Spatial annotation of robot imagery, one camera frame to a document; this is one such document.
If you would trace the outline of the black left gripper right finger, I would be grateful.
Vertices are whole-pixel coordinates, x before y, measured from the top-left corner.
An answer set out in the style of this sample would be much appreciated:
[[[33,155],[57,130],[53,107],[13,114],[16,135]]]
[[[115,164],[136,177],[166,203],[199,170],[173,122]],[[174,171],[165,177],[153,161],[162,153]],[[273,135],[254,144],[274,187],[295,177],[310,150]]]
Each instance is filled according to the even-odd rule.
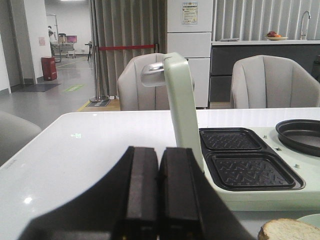
[[[190,148],[168,147],[159,169],[161,240],[252,240],[211,187]]]

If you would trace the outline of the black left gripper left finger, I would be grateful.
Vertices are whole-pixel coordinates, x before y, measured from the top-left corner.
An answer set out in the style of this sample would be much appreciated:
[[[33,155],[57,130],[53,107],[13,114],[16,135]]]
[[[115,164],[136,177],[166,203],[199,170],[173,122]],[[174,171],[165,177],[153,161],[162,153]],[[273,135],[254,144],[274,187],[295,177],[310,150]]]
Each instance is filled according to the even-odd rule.
[[[155,150],[128,147],[97,183],[34,218],[24,240],[157,239],[158,160]]]

